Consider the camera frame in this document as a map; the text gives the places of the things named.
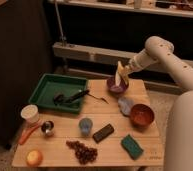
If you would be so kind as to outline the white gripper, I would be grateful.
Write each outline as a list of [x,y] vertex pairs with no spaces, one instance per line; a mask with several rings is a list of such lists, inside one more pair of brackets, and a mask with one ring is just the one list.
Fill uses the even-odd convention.
[[126,70],[123,67],[121,62],[118,62],[117,67],[118,66],[120,66],[122,68],[122,70],[120,71],[120,75],[124,79],[125,82],[129,81],[128,74],[132,74],[134,72],[139,72],[141,70],[141,67],[139,66],[139,64],[137,63],[137,61],[134,58],[131,58],[129,60],[128,64],[125,66]]

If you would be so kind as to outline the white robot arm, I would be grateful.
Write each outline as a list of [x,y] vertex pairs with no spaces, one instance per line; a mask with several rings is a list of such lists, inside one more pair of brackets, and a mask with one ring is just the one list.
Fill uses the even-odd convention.
[[159,62],[184,91],[174,102],[167,123],[164,171],[193,171],[193,67],[173,54],[174,45],[151,36],[144,49],[126,66],[118,65],[117,73],[126,79],[151,64]]

